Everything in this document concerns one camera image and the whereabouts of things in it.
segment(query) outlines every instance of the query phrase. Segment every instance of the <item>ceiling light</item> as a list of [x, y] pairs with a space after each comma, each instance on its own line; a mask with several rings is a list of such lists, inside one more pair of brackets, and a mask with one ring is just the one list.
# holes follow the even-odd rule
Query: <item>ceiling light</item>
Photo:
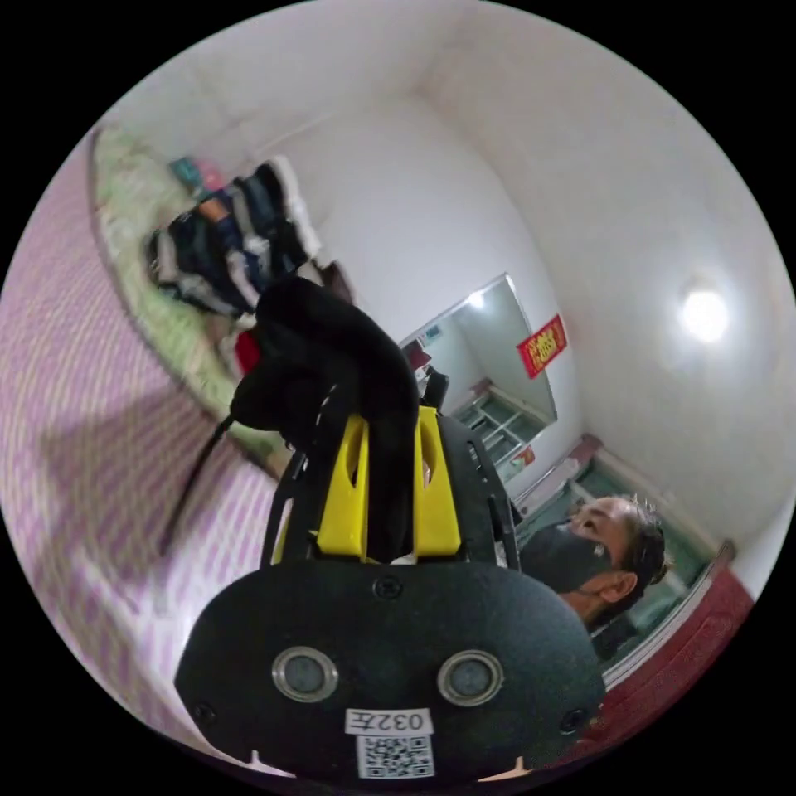
[[682, 308], [682, 324], [700, 342], [716, 342], [727, 329], [729, 317], [722, 297], [712, 290], [688, 294]]

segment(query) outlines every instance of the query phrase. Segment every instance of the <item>screw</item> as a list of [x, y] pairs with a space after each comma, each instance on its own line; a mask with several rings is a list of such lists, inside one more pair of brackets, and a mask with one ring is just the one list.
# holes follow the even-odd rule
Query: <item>screw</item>
[[396, 599], [403, 590], [403, 584], [393, 575], [379, 578], [373, 584], [373, 594], [381, 599]]
[[562, 735], [572, 735], [586, 719], [586, 711], [580, 708], [576, 711], [570, 711], [561, 719], [559, 729]]
[[193, 709], [193, 718], [197, 724], [210, 725], [216, 720], [216, 712], [206, 702], [200, 702]]

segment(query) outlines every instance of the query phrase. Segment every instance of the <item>qr code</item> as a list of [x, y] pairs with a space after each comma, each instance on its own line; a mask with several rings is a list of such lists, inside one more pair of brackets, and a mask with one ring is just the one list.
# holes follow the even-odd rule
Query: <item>qr code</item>
[[362, 779], [416, 779], [434, 776], [431, 738], [359, 735], [357, 759]]

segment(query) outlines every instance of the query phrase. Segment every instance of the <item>red cloth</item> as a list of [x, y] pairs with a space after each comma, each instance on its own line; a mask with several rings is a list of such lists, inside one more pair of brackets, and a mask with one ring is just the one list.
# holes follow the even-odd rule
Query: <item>red cloth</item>
[[260, 361], [260, 348], [251, 331], [241, 332], [235, 341], [235, 356], [244, 376], [254, 370]]
[[404, 348], [404, 356], [409, 361], [409, 367], [418, 371], [421, 367], [431, 362], [431, 357], [423, 350], [419, 340], [413, 340]]

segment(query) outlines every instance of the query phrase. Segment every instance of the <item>black cloth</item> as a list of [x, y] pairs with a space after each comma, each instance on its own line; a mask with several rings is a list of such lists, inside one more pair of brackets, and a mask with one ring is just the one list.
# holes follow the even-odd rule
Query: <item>black cloth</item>
[[309, 457], [332, 388], [337, 428], [351, 414], [370, 429], [368, 555], [389, 562], [412, 549], [412, 480], [420, 397], [396, 343], [359, 308], [306, 279], [269, 288], [254, 335], [263, 352], [232, 401], [235, 420], [278, 431]]

